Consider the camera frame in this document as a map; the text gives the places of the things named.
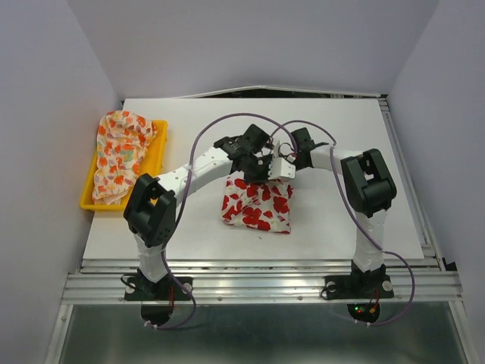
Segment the white red poppy skirt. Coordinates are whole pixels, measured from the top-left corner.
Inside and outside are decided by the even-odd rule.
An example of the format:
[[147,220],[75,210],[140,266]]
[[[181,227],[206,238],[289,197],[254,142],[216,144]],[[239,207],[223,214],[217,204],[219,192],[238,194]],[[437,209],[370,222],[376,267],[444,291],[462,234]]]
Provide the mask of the white red poppy skirt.
[[238,228],[290,234],[293,186],[282,180],[249,183],[241,177],[226,180],[221,219]]

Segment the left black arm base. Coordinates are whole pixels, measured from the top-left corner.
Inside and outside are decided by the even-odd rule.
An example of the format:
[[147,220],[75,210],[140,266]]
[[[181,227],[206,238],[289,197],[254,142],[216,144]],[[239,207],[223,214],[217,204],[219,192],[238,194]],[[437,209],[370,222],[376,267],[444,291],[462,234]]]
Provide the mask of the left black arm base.
[[124,300],[142,301],[190,301],[189,294],[182,290],[169,277],[153,283],[142,275],[125,275],[121,278],[125,285]]

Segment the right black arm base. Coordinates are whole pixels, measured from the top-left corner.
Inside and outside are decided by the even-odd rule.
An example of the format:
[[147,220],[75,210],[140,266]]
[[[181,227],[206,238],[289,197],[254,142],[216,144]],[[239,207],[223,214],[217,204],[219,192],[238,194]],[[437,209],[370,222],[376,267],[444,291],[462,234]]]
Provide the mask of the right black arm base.
[[358,278],[352,275],[329,275],[324,277],[321,296],[325,300],[364,300],[370,298],[391,299],[395,296],[393,288],[384,289],[384,278]]

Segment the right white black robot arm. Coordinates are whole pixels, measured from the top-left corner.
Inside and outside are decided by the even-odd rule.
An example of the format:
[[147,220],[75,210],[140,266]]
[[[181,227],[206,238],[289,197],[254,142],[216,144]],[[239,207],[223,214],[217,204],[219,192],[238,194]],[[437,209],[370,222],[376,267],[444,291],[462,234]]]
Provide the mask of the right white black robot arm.
[[333,172],[344,207],[356,225],[351,272],[326,276],[324,299],[368,298],[375,293],[392,298],[393,289],[383,260],[383,232],[397,189],[381,152],[351,151],[316,143],[305,127],[293,131],[292,137],[297,146],[296,169]]

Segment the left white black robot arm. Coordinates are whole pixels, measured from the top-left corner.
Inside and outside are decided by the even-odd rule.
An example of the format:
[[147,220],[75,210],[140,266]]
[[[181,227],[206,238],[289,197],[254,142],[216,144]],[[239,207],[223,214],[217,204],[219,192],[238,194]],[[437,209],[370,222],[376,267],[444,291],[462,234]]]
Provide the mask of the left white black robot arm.
[[188,197],[205,185],[241,171],[249,177],[268,179],[271,157],[258,157],[263,148],[271,145],[270,136],[255,124],[240,136],[226,136],[195,158],[192,147],[189,162],[169,173],[141,175],[124,210],[124,219],[133,233],[139,254],[138,282],[153,299],[168,292],[169,273],[164,251],[174,235]]

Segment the yellow plastic tray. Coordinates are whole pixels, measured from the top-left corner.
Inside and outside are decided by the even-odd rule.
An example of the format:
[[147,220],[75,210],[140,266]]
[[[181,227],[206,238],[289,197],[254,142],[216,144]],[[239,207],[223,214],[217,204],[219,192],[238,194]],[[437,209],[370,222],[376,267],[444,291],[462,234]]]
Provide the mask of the yellow plastic tray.
[[[141,174],[150,174],[152,176],[160,174],[163,166],[164,149],[167,142],[167,122],[164,120],[153,120],[153,124],[158,128],[158,135],[147,148],[145,158],[140,164]],[[86,182],[81,193],[79,206],[81,209],[98,212],[98,211],[123,211],[126,208],[132,189],[124,196],[119,205],[96,205],[92,201],[92,192],[94,189],[94,173],[96,170],[97,152],[94,152],[92,161],[86,176]]]

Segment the orange floral skirt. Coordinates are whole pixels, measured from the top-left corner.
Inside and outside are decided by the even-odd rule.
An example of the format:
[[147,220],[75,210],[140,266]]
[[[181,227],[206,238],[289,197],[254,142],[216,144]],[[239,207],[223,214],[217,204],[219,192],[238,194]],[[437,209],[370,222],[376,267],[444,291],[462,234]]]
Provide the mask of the orange floral skirt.
[[157,133],[153,121],[130,111],[110,111],[100,120],[92,192],[96,205],[121,204]]

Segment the aluminium frame rail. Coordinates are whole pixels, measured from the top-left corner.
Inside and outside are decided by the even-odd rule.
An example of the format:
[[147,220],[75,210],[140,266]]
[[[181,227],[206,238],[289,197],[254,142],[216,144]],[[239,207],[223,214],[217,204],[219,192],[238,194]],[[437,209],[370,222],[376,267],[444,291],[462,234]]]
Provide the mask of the aluminium frame rail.
[[[61,296],[63,304],[122,304],[125,286],[120,278],[135,271],[134,260],[87,259],[70,274]],[[395,259],[387,261],[395,292],[393,303],[405,302],[415,284],[415,301],[461,301],[458,273],[444,271],[435,259],[417,259],[407,270]],[[250,303],[319,303],[327,275],[347,275],[343,260],[215,260],[173,261],[176,276],[193,279],[200,305]]]

